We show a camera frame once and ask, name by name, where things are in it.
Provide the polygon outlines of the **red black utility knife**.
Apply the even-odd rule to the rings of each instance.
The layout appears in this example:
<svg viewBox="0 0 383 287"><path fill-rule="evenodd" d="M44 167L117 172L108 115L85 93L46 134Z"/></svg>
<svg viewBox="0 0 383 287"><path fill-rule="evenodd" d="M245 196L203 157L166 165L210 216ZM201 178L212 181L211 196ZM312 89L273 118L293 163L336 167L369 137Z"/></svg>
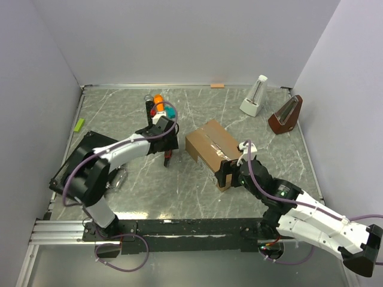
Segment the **red black utility knife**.
<svg viewBox="0 0 383 287"><path fill-rule="evenodd" d="M169 167L169 162L170 162L171 157L172 157L172 151L171 150L168 150L168 151L164 152L164 162L163 162L163 165L165 167Z"/></svg>

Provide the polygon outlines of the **brown cardboard express box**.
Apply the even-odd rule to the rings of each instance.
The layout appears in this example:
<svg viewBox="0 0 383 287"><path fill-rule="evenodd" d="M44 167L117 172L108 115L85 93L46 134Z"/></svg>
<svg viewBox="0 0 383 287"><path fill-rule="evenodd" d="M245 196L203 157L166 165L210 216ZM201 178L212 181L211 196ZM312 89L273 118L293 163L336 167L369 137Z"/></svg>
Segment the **brown cardboard express box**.
<svg viewBox="0 0 383 287"><path fill-rule="evenodd" d="M223 192L230 188L231 176L227 176L225 186L220 187L215 172L223 160L239 158L238 141L215 119L189 133L185 140L186 151L218 190Z"/></svg>

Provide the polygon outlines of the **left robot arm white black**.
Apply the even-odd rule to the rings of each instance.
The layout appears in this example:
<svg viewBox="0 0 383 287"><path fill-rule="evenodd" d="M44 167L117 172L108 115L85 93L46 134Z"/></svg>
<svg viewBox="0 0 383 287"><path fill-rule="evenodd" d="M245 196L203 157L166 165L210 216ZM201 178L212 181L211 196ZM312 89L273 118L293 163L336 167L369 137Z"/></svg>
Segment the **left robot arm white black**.
<svg viewBox="0 0 383 287"><path fill-rule="evenodd" d="M178 149L177 119L161 116L153 125L137 130L128 138L111 145L82 152L69 165L63 182L62 200L67 206L69 197L80 205L96 225L96 232L104 240L112 240L119 233L118 216L106 199L108 177L111 172L139 157Z"/></svg>

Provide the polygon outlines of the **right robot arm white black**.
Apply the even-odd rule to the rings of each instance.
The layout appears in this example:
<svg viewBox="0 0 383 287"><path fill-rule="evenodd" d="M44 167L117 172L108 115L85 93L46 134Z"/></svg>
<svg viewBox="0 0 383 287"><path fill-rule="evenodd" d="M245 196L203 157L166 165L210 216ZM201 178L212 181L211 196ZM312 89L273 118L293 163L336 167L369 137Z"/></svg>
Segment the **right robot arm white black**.
<svg viewBox="0 0 383 287"><path fill-rule="evenodd" d="M223 160L215 173L219 186L230 175L232 187L244 187L267 206L264 236L291 237L340 259L354 273L371 277L377 263L382 228L364 225L329 209L289 181L274 178L258 160Z"/></svg>

